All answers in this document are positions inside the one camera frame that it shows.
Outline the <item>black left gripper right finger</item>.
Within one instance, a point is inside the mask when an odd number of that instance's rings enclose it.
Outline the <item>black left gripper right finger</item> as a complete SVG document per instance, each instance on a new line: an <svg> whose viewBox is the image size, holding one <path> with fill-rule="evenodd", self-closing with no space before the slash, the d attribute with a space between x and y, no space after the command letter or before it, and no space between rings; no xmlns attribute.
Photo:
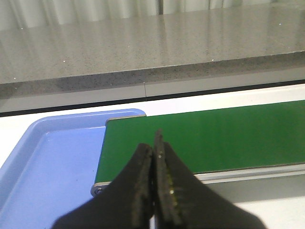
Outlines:
<svg viewBox="0 0 305 229"><path fill-rule="evenodd" d="M155 225L159 229L264 229L255 215L237 207L197 179L155 133Z"/></svg>

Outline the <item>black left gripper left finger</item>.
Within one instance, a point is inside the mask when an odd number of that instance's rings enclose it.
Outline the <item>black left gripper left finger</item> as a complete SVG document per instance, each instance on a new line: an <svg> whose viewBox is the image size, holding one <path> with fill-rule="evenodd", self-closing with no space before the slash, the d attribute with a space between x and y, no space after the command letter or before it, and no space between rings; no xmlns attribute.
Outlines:
<svg viewBox="0 0 305 229"><path fill-rule="evenodd" d="M153 150L139 144L119 175L93 199L58 218L54 229L148 229L153 215Z"/></svg>

